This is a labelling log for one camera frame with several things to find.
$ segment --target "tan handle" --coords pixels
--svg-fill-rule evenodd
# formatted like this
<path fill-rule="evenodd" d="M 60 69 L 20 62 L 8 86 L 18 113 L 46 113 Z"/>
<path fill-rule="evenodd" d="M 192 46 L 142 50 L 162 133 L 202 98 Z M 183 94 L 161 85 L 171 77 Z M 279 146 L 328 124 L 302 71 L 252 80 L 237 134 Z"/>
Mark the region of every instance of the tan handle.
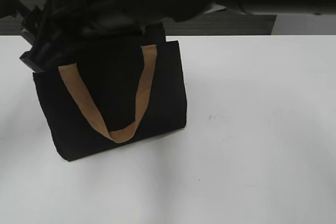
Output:
<path fill-rule="evenodd" d="M 135 121 L 126 128 L 118 131 L 108 131 L 100 111 L 95 105 L 89 90 L 78 72 L 77 64 L 58 67 L 65 86 L 91 127 L 116 143 L 124 143 L 134 137 L 148 108 L 158 53 L 156 45 L 142 47 L 142 52 L 144 69 L 136 93 Z"/>

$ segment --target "black tote bag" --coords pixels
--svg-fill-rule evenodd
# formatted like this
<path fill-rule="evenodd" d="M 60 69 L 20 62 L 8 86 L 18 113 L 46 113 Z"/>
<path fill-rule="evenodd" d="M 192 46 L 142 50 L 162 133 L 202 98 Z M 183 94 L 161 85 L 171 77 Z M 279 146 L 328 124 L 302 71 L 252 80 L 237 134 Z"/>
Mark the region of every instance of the black tote bag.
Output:
<path fill-rule="evenodd" d="M 73 161 L 185 127 L 178 42 L 134 44 L 105 46 L 94 61 L 92 55 L 82 56 L 76 63 L 34 74 L 52 139 L 64 159 Z"/>

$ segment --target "gray carpet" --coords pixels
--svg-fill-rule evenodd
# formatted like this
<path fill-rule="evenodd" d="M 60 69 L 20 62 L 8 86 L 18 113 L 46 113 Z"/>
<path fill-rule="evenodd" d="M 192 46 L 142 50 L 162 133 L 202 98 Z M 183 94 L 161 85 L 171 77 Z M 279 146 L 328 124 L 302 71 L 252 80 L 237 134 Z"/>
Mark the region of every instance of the gray carpet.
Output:
<path fill-rule="evenodd" d="M 22 0 L 29 8 L 42 7 L 45 0 Z M 231 12 L 212 13 L 184 23 L 165 20 L 167 35 L 270 35 L 275 16 L 240 15 Z M 19 35 L 20 19 L 0 19 L 0 35 Z"/>

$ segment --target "white tabletop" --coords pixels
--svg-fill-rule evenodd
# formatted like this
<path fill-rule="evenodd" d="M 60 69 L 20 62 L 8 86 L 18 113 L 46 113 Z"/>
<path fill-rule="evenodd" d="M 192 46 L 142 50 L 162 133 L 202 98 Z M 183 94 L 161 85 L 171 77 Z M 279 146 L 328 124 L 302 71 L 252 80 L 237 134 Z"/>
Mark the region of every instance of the white tabletop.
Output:
<path fill-rule="evenodd" d="M 175 39 L 187 128 L 68 163 L 0 37 L 0 223 L 336 223 L 336 36 Z"/>

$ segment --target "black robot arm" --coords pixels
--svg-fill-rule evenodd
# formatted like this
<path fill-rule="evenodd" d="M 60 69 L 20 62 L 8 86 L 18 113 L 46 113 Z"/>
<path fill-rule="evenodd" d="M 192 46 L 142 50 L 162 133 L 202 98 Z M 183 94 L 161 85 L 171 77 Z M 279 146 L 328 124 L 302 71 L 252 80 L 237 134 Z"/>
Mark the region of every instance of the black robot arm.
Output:
<path fill-rule="evenodd" d="M 182 22 L 225 8 L 242 14 L 336 14 L 336 0 L 47 0 L 43 10 L 28 14 L 18 0 L 0 5 L 2 16 L 14 15 L 17 7 L 23 13 L 23 36 L 33 48 L 21 59 L 34 71 L 52 69 L 90 43 L 141 33 L 166 17 Z"/>

